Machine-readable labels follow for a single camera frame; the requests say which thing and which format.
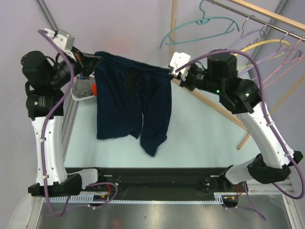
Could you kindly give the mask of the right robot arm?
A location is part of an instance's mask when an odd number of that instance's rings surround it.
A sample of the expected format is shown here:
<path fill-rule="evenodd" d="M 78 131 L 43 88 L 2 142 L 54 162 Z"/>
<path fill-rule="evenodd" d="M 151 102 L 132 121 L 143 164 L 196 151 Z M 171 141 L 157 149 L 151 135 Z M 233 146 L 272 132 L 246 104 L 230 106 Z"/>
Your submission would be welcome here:
<path fill-rule="evenodd" d="M 218 95 L 220 103 L 244 124 L 260 150 L 255 158 L 228 167 L 221 174 L 220 187 L 232 191 L 238 183 L 251 179 L 262 184 L 286 180 L 291 174 L 291 160 L 299 163 L 303 155 L 291 149 L 278 132 L 257 84 L 238 77 L 236 57 L 228 51 L 211 52 L 207 69 L 197 67 L 196 61 L 187 64 L 190 58 L 186 53 L 172 57 L 172 74 L 181 78 L 180 86 Z"/>

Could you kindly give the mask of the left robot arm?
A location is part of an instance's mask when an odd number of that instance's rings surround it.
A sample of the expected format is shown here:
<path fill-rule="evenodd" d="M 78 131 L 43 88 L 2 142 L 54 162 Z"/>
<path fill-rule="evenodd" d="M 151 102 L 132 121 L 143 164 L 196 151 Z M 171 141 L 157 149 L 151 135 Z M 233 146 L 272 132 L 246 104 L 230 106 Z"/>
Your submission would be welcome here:
<path fill-rule="evenodd" d="M 95 168 L 68 174 L 63 161 L 61 128 L 63 124 L 64 93 L 61 88 L 73 84 L 74 76 L 89 77 L 102 61 L 101 57 L 72 49 L 58 62 L 40 51 L 31 51 L 21 59 L 25 83 L 26 108 L 35 133 L 37 175 L 28 187 L 34 197 L 77 196 L 88 184 L 99 191 L 105 178 Z"/>

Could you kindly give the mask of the teal plastic hanger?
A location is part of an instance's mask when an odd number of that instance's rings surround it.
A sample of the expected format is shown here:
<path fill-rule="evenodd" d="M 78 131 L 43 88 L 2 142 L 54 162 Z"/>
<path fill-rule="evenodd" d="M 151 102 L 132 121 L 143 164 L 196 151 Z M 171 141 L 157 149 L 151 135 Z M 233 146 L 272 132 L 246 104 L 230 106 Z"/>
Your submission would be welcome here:
<path fill-rule="evenodd" d="M 200 1 L 198 6 L 202 14 L 201 17 L 171 28 L 162 38 L 160 48 L 164 45 L 173 46 L 203 41 L 240 31 L 238 22 L 231 17 L 206 15 L 206 10 L 203 7 L 204 2 L 204 0 Z M 188 38 L 177 39 L 176 35 L 179 31 L 186 32 Z"/>

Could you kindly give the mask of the navy blue shorts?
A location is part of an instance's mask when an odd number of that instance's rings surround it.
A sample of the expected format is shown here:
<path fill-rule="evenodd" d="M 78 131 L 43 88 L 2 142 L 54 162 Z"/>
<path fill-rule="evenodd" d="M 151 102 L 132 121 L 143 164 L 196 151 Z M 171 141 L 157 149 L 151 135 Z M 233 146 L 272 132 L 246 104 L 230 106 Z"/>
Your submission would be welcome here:
<path fill-rule="evenodd" d="M 172 76 L 166 68 L 107 52 L 95 70 L 97 139 L 133 136 L 155 156 L 167 139 L 172 113 Z"/>

